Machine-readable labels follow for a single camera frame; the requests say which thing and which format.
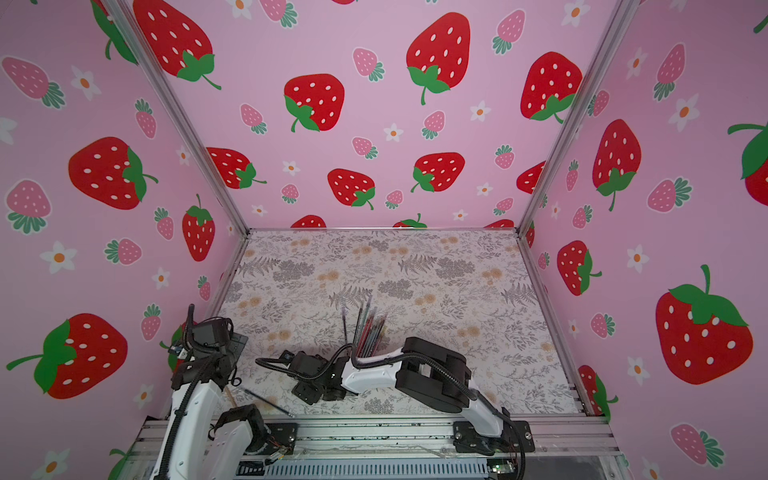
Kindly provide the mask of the yellow pencil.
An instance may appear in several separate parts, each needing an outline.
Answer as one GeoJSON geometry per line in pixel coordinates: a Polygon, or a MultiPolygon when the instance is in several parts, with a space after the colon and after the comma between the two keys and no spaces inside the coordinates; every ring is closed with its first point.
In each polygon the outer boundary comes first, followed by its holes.
{"type": "Polygon", "coordinates": [[[236,399],[234,398],[234,396],[232,394],[232,391],[230,390],[229,387],[225,387],[224,388],[224,393],[225,393],[227,399],[229,400],[229,402],[231,404],[231,407],[232,408],[237,408],[238,407],[238,403],[237,403],[236,399]]]}

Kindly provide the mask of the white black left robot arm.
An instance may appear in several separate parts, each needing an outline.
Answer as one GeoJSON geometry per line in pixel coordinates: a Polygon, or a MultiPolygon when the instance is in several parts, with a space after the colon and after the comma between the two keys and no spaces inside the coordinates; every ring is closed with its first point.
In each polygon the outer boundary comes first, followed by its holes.
{"type": "Polygon", "coordinates": [[[254,405],[232,408],[212,424],[248,338],[182,365],[172,378],[172,408],[153,479],[232,479],[246,453],[259,453],[271,432],[254,405]]]}

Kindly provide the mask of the dark blue striped pencil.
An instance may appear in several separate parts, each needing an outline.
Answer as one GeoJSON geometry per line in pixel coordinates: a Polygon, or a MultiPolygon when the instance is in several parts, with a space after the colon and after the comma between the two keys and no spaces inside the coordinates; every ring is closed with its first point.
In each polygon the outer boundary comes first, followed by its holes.
{"type": "Polygon", "coordinates": [[[266,397],[260,396],[257,393],[253,392],[252,390],[247,389],[245,387],[239,387],[239,388],[240,388],[240,390],[242,390],[246,394],[248,394],[248,395],[254,397],[255,399],[259,400],[260,402],[262,402],[262,403],[272,407],[273,409],[277,410],[278,412],[280,412],[280,413],[282,413],[282,414],[284,414],[284,415],[286,415],[286,416],[288,416],[290,418],[296,418],[296,416],[293,413],[291,413],[287,409],[277,405],[275,402],[267,399],[266,397]]]}

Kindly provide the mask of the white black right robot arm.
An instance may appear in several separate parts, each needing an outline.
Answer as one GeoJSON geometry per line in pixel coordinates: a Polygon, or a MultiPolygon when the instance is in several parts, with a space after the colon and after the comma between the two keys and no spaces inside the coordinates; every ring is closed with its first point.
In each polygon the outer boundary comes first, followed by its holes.
{"type": "Polygon", "coordinates": [[[459,453],[484,456],[535,451],[529,425],[497,409],[476,387],[466,358],[418,337],[386,355],[357,358],[342,348],[331,359],[285,351],[278,363],[296,380],[293,395],[312,405],[374,389],[395,389],[437,412],[456,414],[453,444],[459,453]]]}

